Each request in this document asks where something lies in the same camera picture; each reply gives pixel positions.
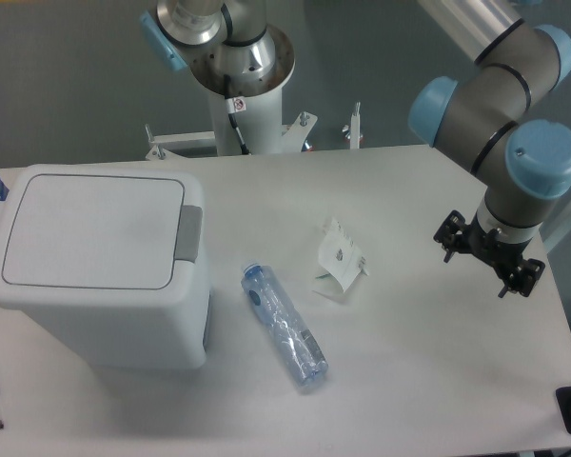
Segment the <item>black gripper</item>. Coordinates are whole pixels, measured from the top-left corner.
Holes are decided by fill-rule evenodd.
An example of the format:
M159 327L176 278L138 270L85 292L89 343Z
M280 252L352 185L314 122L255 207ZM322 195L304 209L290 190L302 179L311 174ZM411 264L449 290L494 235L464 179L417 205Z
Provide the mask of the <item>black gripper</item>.
M516 244L500 241L495 229L484 232L477 219L468 225L457 210L446 216L433 240L442 246L445 263L456 253L470 254L494 269L503 282L499 298L507 293L529 297L545 269L543 261L522 258L527 241Z

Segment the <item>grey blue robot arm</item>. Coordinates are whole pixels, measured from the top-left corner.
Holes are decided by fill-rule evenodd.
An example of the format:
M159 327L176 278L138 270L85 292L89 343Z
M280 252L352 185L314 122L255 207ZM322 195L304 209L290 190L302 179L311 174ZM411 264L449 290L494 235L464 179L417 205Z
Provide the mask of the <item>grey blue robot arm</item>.
M471 221L450 213L435 233L447 256L490 266L503 291L528 296L544 264L523 253L571 187L571 130L521 122L571 71L571 39L532 28L503 1L425 1L423 9L478 67L466 83L428 83L408 114L410 129L486 187ZM282 88L295 65L287 36L263 1L159 1L140 18L148 44L174 71L207 91L222 155L299 152L282 123Z

